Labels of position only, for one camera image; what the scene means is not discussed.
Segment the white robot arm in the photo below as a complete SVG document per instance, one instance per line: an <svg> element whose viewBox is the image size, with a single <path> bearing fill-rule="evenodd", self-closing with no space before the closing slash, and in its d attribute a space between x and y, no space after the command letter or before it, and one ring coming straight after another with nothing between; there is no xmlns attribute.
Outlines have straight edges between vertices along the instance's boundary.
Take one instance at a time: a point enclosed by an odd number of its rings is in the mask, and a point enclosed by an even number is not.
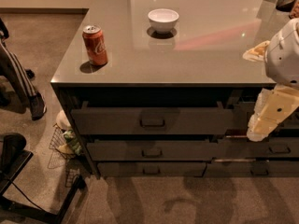
<svg viewBox="0 0 299 224"><path fill-rule="evenodd" d="M264 62L266 75L276 82L273 90L261 90L249 119L247 138L259 142L299 107L299 19L289 20L243 58Z"/></svg>

